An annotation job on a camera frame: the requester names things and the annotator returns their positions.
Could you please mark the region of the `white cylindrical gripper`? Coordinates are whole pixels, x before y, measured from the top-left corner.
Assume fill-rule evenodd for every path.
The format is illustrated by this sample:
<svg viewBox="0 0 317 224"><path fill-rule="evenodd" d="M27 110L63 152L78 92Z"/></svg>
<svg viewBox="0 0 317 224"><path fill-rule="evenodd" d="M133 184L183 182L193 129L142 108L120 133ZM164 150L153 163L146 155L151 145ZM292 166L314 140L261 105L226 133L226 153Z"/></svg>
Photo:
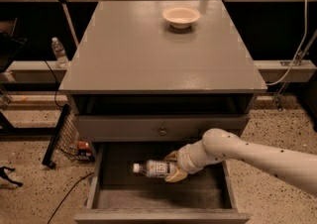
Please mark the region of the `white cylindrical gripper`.
<svg viewBox="0 0 317 224"><path fill-rule="evenodd" d="M176 162L179 168L176 168L164 180L169 183L179 182L187 178L188 174L194 174L206 166L218 163L218 159L209 155L201 141L194 144L187 144L178 151L172 151L164 157L166 162Z"/></svg>

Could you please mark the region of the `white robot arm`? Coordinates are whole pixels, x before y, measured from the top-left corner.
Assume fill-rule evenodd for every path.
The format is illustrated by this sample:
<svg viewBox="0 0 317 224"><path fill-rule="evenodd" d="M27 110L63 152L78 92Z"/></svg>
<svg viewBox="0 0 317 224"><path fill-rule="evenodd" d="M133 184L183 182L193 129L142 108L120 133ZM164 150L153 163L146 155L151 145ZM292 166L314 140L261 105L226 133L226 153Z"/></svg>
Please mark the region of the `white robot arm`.
<svg viewBox="0 0 317 224"><path fill-rule="evenodd" d="M232 159L317 196L316 155L246 142L222 129L206 131L201 140L171 152L165 159L176 165L166 182L181 181L206 166Z"/></svg>

